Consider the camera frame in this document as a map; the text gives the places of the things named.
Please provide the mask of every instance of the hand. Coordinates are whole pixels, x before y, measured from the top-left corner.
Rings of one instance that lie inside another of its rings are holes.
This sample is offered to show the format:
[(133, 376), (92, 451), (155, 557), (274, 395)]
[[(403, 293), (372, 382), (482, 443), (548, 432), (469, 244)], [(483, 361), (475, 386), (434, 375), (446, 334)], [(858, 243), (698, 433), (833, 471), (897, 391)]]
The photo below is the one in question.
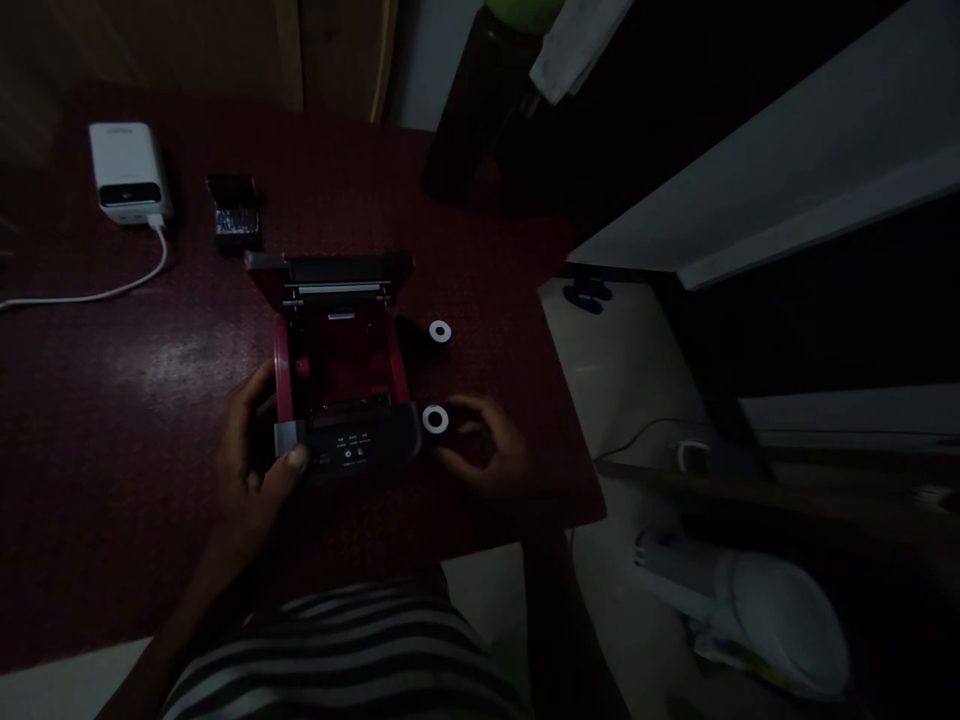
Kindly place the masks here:
[[(527, 443), (520, 430), (492, 398), (454, 395), (447, 402), (480, 413), (493, 440), (494, 453), (487, 466), (482, 468), (470, 464), (449, 448), (437, 448), (434, 456), (494, 510), (511, 520), (520, 519), (518, 516), (527, 510), (530, 500), (542, 491), (531, 470)], [(483, 429), (484, 424), (470, 421), (461, 425), (457, 432), (466, 434)]]
[(295, 445), (263, 478), (250, 466), (250, 421), (272, 379), (273, 362), (268, 360), (228, 399), (227, 427), (216, 460), (223, 520), (211, 535), (203, 562), (230, 576), (256, 559), (310, 460), (307, 447)]

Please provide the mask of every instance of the person's right hand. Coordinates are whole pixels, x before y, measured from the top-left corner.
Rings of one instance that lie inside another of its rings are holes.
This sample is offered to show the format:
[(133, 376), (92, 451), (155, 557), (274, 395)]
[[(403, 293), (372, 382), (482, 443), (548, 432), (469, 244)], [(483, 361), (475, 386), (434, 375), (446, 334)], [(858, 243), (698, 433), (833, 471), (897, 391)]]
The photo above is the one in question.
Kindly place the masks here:
[[(438, 447), (434, 456), (495, 510), (514, 516), (516, 506), (524, 506), (523, 501), (537, 492), (523, 435), (493, 398), (454, 395), (447, 402), (480, 413), (493, 440), (494, 452), (486, 467), (472, 465), (450, 448)], [(469, 421), (457, 432), (465, 434), (482, 429), (481, 423)]]

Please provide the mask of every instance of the wire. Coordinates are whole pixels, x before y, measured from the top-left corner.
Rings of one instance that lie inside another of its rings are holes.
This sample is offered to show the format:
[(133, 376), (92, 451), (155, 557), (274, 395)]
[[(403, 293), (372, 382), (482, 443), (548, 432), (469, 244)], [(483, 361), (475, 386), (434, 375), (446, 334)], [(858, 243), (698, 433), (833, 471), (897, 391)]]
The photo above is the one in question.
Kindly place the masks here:
[(827, 430), (824, 428), (770, 428), (768, 430), (754, 430), (755, 433), (789, 432), (789, 433), (822, 433), (826, 435), (923, 435), (925, 437), (960, 437), (960, 433), (937, 433), (926, 430)]
[(631, 447), (637, 440), (639, 440), (640, 436), (643, 435), (647, 430), (649, 430), (651, 427), (653, 427), (657, 423), (662, 423), (662, 422), (679, 422), (679, 423), (686, 423), (687, 425), (701, 425), (704, 427), (710, 427), (710, 423), (701, 422), (699, 420), (684, 420), (683, 418), (656, 418), (648, 422), (642, 428), (640, 428), (640, 431), (636, 435), (634, 435), (632, 438), (630, 438), (630, 441), (628, 443), (626, 443), (625, 445), (621, 445), (620, 447), (614, 450), (608, 450), (605, 453), (600, 453), (593, 459), (593, 461), (597, 462), (598, 460), (603, 460), (605, 457), (610, 457), (611, 455), (616, 455), (618, 452), (623, 452), (627, 448)]
[(144, 283), (153, 280), (153, 278), (163, 271), (163, 266), (167, 264), (167, 238), (163, 234), (164, 223), (162, 215), (159, 213), (154, 213), (147, 218), (147, 222), (150, 224), (150, 227), (153, 228), (154, 232), (157, 233), (157, 237), (160, 238), (160, 247), (162, 251), (160, 253), (160, 262), (157, 263), (157, 266), (139, 280), (134, 280), (132, 283), (128, 283), (122, 287), (97, 293), (96, 295), (81, 295), (79, 297), (72, 298), (16, 298), (14, 300), (5, 300), (4, 302), (0, 302), (0, 312), (20, 305), (55, 305), (59, 303), (96, 302), (97, 300), (109, 300), (110, 298), (123, 295), (125, 292), (129, 292), (135, 287), (140, 287)]
[[(618, 452), (623, 452), (624, 450), (630, 448), (637, 440), (640, 439), (641, 435), (643, 435), (652, 426), (661, 422), (679, 422), (679, 423), (686, 423), (688, 425), (702, 425), (707, 427), (709, 427), (710, 425), (710, 423), (698, 422), (696, 420), (683, 420), (682, 418), (656, 418), (655, 420), (651, 420), (642, 428), (640, 428), (640, 431), (636, 435), (634, 435), (632, 438), (630, 438), (630, 441), (627, 442), (625, 445), (621, 445), (620, 447), (614, 450), (608, 450), (605, 453), (601, 453), (600, 455), (597, 455), (593, 459), (593, 462), (603, 460), (606, 457), (610, 457), (611, 455), (616, 455)], [(755, 433), (797, 433), (797, 434), (821, 433), (821, 434), (827, 434), (827, 435), (830, 435), (830, 434), (834, 434), (834, 435), (920, 435), (924, 437), (943, 437), (943, 438), (960, 437), (960, 433), (949, 433), (949, 432), (938, 433), (938, 432), (928, 432), (928, 431), (919, 431), (919, 430), (918, 431), (914, 431), (914, 430), (826, 430), (822, 428), (803, 430), (800, 428), (795, 428), (795, 429), (794, 428), (771, 428), (769, 430), (754, 429), (754, 432)]]

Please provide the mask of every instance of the white cloth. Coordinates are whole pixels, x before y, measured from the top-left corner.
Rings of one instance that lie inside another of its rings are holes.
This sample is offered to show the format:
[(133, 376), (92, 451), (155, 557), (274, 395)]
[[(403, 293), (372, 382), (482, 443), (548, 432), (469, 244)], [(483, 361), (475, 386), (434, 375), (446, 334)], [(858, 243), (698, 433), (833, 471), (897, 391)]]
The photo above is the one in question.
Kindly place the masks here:
[(567, 0), (543, 37), (530, 79), (552, 105), (576, 95), (633, 0)]

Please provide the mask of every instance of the striped shirt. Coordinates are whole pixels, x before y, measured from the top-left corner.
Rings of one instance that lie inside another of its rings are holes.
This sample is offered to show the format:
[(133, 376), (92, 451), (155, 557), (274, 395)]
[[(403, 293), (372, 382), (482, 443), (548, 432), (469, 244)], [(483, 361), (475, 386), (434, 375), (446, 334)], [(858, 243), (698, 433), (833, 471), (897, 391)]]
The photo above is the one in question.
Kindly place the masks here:
[(194, 660), (162, 718), (523, 718), (449, 603), (409, 581), (357, 585), (252, 615)]

